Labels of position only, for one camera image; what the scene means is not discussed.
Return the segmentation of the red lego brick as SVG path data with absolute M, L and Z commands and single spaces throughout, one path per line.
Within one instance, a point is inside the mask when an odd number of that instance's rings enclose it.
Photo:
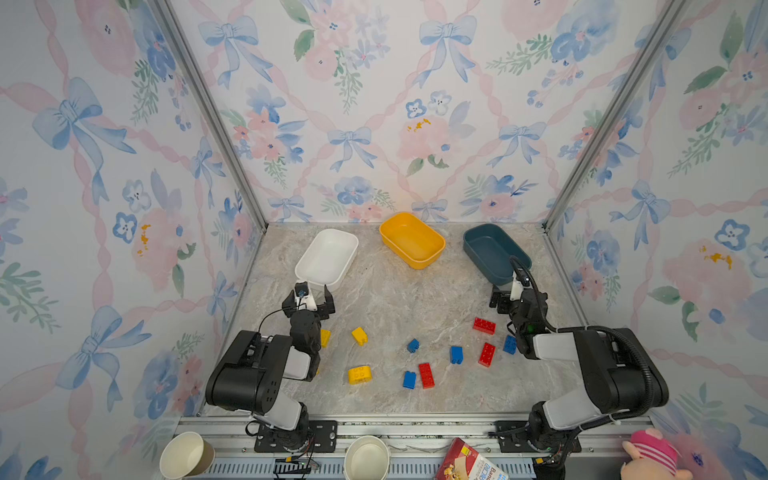
M 472 328 L 484 334 L 494 335 L 497 325 L 494 322 L 476 317 L 473 321 Z
M 490 368 L 493 363 L 495 353 L 496 347 L 488 342 L 485 342 L 482 346 L 478 363 L 483 367 Z
M 419 375 L 424 389 L 431 389 L 435 387 L 435 380 L 432 372 L 431 365 L 429 363 L 422 363 L 418 365 Z

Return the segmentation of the white plastic container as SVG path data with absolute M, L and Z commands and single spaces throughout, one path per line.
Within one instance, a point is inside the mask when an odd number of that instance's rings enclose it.
M 358 246 L 359 239 L 352 233 L 337 229 L 320 231 L 295 266 L 297 280 L 334 292 L 349 270 Z

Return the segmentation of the small yellow lego brick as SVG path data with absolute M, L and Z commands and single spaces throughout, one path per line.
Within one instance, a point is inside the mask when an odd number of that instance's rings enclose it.
M 359 346 L 363 346 L 368 343 L 368 335 L 362 327 L 358 327 L 352 331 L 352 336 Z

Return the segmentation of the dark teal plastic container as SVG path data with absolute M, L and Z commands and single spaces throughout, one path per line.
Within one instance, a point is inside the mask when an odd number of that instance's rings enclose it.
M 495 224 L 482 224 L 467 230 L 463 234 L 463 249 L 477 269 L 495 286 L 512 281 L 514 268 L 510 257 L 516 257 L 528 269 L 532 267 L 528 254 Z

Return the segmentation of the yellow plastic container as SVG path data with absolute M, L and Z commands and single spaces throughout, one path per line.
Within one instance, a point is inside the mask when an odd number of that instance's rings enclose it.
M 411 213 L 400 212 L 379 227 L 382 242 L 415 270 L 433 264 L 446 247 L 445 238 Z

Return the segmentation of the yellow lego brick near arm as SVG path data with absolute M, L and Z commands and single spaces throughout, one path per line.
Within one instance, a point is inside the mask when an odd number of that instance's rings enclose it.
M 331 337 L 331 332 L 326 329 L 321 330 L 321 347 L 326 348 L 328 346 Z

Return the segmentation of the large yellow lego brick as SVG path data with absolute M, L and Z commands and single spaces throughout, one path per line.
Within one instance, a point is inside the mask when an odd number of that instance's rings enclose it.
M 368 365 L 354 367 L 348 370 L 348 382 L 350 385 L 367 383 L 371 381 L 372 378 L 372 370 Z

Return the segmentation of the blue lego brick bottom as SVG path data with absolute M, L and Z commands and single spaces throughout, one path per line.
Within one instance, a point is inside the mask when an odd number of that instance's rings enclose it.
M 403 375 L 402 386 L 405 389 L 413 390 L 416 386 L 417 375 L 415 372 L 406 371 Z

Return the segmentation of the snack box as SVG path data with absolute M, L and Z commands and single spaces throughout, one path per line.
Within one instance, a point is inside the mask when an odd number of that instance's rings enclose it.
M 508 480 L 509 476 L 461 438 L 454 438 L 436 480 Z

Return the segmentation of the tan paper cup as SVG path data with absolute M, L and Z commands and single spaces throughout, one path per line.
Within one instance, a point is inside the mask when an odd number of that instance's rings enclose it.
M 215 450 L 197 432 L 184 432 L 165 447 L 159 461 L 166 479 L 183 479 L 206 472 L 215 460 Z

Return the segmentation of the pink plush toy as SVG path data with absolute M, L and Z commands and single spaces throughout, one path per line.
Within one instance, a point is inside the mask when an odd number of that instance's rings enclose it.
M 622 448 L 630 460 L 622 465 L 622 480 L 692 480 L 693 474 L 677 465 L 679 452 L 654 428 L 634 432 Z

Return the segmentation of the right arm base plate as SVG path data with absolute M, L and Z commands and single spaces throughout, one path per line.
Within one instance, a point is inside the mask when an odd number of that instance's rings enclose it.
M 494 437 L 502 453 L 561 453 L 566 445 L 568 431 L 552 430 L 546 426 L 531 427 L 527 421 L 499 420 L 494 423 Z

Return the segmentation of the left aluminium corner post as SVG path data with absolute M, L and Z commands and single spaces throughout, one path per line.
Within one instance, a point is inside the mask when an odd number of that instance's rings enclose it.
M 170 1 L 150 0 L 148 5 L 156 16 L 164 34 L 168 35 L 170 48 L 177 56 L 183 73 L 187 76 L 191 92 L 201 110 L 203 119 L 210 127 L 212 136 L 220 148 L 224 162 L 230 168 L 235 183 L 244 196 L 245 205 L 258 225 L 257 229 L 264 234 L 268 228 L 267 222 L 261 211 L 256 195 L 247 177 L 246 170 L 239 157 L 236 155 L 232 140 L 225 131 L 224 122 L 216 108 L 215 101 L 209 87 L 205 83 L 204 75 L 195 59 L 195 55 L 189 45 L 186 35 L 181 27 L 174 8 Z

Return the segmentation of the aluminium corner post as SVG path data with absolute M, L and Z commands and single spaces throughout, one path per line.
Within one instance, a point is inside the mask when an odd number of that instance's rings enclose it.
M 575 168 L 567 178 L 562 191 L 556 197 L 554 206 L 549 211 L 546 219 L 541 222 L 545 233 L 553 232 L 560 219 L 565 217 L 568 202 L 575 194 L 582 178 L 587 174 L 593 161 L 607 142 L 615 125 L 628 109 L 628 105 L 633 101 L 638 85 L 652 69 L 657 57 L 661 55 L 660 51 L 674 33 L 679 17 L 687 6 L 688 1 L 683 0 L 665 1 L 662 4 L 656 21 L 648 31 L 646 43 L 639 49 L 630 64 L 623 82 L 616 90 L 614 97 L 605 110 L 602 121 L 596 128 L 593 139 L 582 150 L 583 154 L 576 162 Z
M 205 83 L 204 75 L 195 59 L 195 55 L 189 45 L 186 35 L 181 27 L 174 8 L 170 1 L 150 0 L 148 5 L 156 16 L 164 34 L 168 35 L 170 48 L 177 56 L 183 73 L 187 76 L 191 92 L 201 110 L 203 119 L 210 127 L 212 136 L 220 148 L 224 162 L 230 168 L 235 183 L 244 196 L 245 205 L 258 225 L 257 229 L 264 234 L 268 228 L 267 222 L 261 211 L 256 195 L 247 177 L 246 170 L 239 157 L 236 155 L 232 140 L 225 131 L 224 122 L 216 108 L 215 101 L 209 87 Z

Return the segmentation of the right aluminium corner post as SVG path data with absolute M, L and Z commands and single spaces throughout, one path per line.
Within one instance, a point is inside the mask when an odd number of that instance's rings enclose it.
M 549 211 L 546 219 L 541 222 L 545 233 L 553 232 L 560 219 L 565 217 L 568 202 L 575 194 L 582 178 L 587 174 L 593 161 L 607 142 L 615 125 L 628 109 L 628 105 L 633 101 L 638 85 L 652 69 L 657 57 L 661 55 L 660 51 L 674 33 L 679 17 L 687 6 L 688 1 L 683 0 L 665 1 L 662 4 L 656 21 L 648 31 L 646 43 L 639 49 L 630 64 L 623 82 L 616 90 L 614 97 L 605 110 L 602 121 L 596 128 L 593 139 L 582 150 L 583 154 L 576 162 L 575 168 L 567 178 L 562 191 L 556 197 L 554 206 Z

